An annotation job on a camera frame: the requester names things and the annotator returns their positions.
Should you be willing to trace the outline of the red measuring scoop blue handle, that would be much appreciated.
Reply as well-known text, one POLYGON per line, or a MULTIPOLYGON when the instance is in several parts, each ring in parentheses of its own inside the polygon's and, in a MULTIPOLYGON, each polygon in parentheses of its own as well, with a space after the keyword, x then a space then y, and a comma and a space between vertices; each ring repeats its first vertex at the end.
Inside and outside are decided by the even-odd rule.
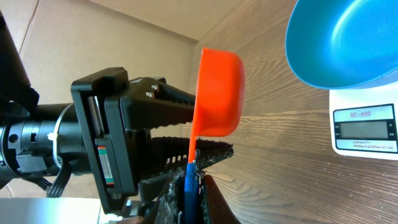
POLYGON ((244 79, 244 65, 236 54, 209 48, 201 51, 184 182, 185 223, 198 223, 204 177, 199 176, 197 139, 225 137, 234 132, 243 109, 244 79))

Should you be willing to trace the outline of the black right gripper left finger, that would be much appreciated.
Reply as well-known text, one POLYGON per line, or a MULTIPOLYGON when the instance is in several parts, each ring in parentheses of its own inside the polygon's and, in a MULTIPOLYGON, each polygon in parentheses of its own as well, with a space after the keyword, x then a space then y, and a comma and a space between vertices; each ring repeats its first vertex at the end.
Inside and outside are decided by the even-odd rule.
POLYGON ((178 224, 183 223, 183 187, 185 171, 178 168, 169 175, 165 185, 143 224, 178 224))

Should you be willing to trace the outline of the white digital kitchen scale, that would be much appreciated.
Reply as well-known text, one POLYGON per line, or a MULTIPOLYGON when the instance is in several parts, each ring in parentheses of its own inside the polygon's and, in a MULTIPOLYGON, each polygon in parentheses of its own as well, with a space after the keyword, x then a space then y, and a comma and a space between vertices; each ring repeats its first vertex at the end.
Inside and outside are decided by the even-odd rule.
POLYGON ((343 156, 397 160, 397 82, 330 91, 333 150, 343 156))

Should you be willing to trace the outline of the blue bowl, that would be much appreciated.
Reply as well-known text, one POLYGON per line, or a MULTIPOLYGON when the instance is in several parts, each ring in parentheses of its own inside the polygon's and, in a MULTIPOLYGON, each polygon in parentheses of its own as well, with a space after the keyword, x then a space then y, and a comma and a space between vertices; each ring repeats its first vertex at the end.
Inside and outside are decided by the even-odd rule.
POLYGON ((298 0, 285 54, 315 88, 372 88, 397 81, 397 0, 298 0))

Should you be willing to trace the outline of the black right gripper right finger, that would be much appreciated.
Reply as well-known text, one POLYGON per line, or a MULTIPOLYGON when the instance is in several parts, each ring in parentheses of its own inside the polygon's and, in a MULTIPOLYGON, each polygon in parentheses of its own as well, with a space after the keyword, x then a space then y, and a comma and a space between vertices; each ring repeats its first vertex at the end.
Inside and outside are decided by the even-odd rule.
POLYGON ((202 179, 198 222, 203 224, 240 224, 223 197, 214 178, 205 175, 202 179))

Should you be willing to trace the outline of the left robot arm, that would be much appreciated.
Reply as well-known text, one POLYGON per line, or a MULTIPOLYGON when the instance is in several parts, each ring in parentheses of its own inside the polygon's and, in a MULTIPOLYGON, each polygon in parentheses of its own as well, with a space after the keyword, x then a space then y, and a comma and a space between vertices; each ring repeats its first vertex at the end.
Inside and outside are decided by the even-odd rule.
POLYGON ((153 138, 155 128, 189 123, 193 95, 164 78, 130 80, 111 67, 75 80, 69 104, 40 105, 11 33, 1 22, 1 185, 24 179, 59 198, 73 174, 91 173, 106 213, 127 200, 150 214, 182 213, 188 139, 153 138))

